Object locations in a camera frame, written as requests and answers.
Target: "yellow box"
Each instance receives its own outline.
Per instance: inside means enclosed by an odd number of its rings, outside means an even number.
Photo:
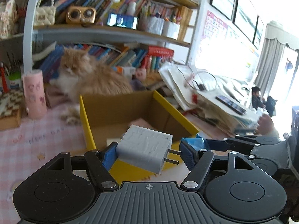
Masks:
[[[178,150],[182,137],[195,136],[199,131],[177,109],[156,91],[142,91],[118,96],[80,96],[80,114],[87,150],[103,150],[107,138],[119,138],[133,120],[143,118],[156,130],[173,135],[172,149]],[[178,155],[171,159],[182,162]],[[165,163],[164,170],[173,167]],[[138,181],[153,173],[117,160],[110,174],[121,184]]]

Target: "pink tumbler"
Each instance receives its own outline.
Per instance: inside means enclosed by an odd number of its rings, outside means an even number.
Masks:
[[[30,119],[41,119],[47,113],[44,81],[41,70],[22,76],[26,110]]]

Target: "smartphone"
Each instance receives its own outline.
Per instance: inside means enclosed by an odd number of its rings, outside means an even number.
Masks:
[[[125,14],[110,13],[107,20],[108,26],[136,29],[138,18]]]
[[[247,113],[245,109],[243,109],[241,106],[237,105],[236,103],[234,103],[233,101],[231,101],[223,95],[216,96],[216,99],[225,104],[227,107],[229,107],[239,115],[245,115]]]

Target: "orange cat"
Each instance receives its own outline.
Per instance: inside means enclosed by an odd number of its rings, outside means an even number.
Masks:
[[[86,50],[64,48],[59,78],[50,82],[58,86],[74,102],[82,94],[117,95],[132,93],[128,80],[107,65],[97,61]],[[62,119],[68,124],[80,121],[79,106],[68,108]]]

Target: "pink tablecloth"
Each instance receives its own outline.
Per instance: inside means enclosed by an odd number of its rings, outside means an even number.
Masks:
[[[60,105],[48,110],[38,121],[24,118],[20,128],[0,131],[1,224],[20,220],[12,201],[13,191],[20,182],[60,152],[84,153],[82,126],[67,126],[60,120],[66,107]]]

